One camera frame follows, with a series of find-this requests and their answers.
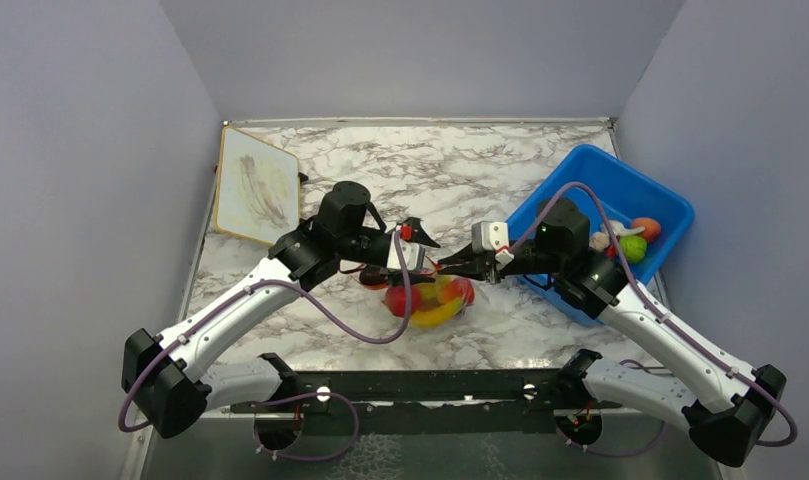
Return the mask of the red toy tomato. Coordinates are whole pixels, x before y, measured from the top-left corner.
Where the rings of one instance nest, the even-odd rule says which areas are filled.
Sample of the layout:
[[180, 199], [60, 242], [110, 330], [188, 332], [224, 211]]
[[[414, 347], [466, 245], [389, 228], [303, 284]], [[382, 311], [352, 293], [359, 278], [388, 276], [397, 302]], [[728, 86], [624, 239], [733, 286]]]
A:
[[458, 276], [440, 276], [440, 288], [437, 294], [442, 304], [460, 301], [464, 306], [474, 303], [475, 289], [468, 278]]

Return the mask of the yellow toy star fruit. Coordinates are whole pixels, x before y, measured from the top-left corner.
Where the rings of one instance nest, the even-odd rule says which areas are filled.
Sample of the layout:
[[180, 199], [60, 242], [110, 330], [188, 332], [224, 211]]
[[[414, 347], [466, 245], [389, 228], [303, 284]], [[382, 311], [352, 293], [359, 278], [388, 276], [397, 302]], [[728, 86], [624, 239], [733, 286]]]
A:
[[422, 303], [418, 309], [425, 310], [437, 308], [439, 305], [444, 305], [438, 301], [437, 294], [440, 288], [440, 280], [434, 282], [417, 283], [416, 285], [422, 294]]

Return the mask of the clear orange zip bag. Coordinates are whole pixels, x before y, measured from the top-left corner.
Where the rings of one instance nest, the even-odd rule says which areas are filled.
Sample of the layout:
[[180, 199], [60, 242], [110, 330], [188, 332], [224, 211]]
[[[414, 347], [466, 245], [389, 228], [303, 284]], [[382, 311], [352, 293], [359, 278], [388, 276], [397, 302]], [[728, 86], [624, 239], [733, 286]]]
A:
[[410, 289], [404, 287], [398, 274], [380, 267], [360, 265], [359, 283], [369, 290], [382, 291], [382, 304], [395, 317], [410, 313], [411, 325], [434, 328], [462, 315], [477, 301], [486, 301], [485, 294], [468, 278], [440, 275], [439, 265], [428, 259], [429, 266], [419, 274], [411, 275]]

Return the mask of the red toy apple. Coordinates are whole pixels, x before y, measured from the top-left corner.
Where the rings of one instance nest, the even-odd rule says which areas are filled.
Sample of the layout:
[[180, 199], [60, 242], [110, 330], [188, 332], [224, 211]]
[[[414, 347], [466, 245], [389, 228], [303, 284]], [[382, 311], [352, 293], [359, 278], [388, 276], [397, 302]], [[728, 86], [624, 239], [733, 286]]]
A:
[[422, 303], [422, 294], [417, 286], [388, 287], [384, 297], [384, 305], [395, 317], [403, 318], [414, 314]]

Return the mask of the yellow toy banana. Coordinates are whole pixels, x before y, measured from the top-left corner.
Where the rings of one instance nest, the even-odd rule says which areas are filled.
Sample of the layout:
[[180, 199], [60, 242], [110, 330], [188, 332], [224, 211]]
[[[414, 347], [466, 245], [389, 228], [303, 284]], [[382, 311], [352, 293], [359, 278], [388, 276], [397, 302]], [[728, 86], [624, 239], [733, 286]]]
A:
[[409, 317], [409, 324], [419, 328], [434, 328], [459, 314], [466, 307], [462, 298], [439, 304], [420, 305]]

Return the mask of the brown toy plum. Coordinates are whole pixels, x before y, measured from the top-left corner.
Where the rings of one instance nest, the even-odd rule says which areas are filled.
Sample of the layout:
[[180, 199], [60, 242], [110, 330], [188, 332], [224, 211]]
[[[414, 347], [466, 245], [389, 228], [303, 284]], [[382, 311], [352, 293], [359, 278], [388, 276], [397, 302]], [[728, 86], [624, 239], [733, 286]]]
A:
[[358, 274], [358, 282], [369, 290], [383, 290], [389, 285], [389, 271], [382, 267], [365, 266]]

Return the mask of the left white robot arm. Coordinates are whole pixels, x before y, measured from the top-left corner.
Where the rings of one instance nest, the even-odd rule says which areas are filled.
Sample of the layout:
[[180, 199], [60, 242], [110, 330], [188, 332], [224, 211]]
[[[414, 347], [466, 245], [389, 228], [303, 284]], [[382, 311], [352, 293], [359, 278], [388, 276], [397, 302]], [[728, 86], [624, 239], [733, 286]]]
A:
[[299, 298], [306, 299], [350, 336], [383, 345], [401, 337], [401, 321], [387, 337], [370, 337], [336, 317], [311, 291], [338, 274], [343, 261], [379, 267], [411, 285], [437, 247], [417, 217], [392, 227], [380, 218], [369, 190], [340, 181], [327, 192], [315, 215], [282, 235], [252, 271], [192, 317], [158, 334], [139, 329], [124, 345], [121, 386], [125, 393], [118, 427], [133, 433], [152, 426], [172, 438], [201, 415], [223, 405], [260, 401], [270, 410], [293, 401], [294, 384], [274, 355], [234, 369], [215, 361], [253, 327]]

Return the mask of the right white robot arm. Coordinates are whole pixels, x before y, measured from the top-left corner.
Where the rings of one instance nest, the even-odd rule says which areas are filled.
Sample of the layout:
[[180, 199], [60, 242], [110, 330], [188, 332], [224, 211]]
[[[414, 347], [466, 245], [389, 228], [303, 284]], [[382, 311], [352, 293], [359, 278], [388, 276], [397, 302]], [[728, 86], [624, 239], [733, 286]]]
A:
[[779, 412], [785, 376], [725, 355], [651, 298], [616, 260], [590, 247], [590, 222], [568, 198], [541, 205], [518, 250], [503, 222], [479, 222], [472, 240], [440, 260], [447, 275], [498, 283], [544, 274], [571, 307], [629, 337], [672, 374], [665, 379], [581, 349], [557, 373], [567, 405], [618, 403], [685, 431], [713, 460], [740, 467]]

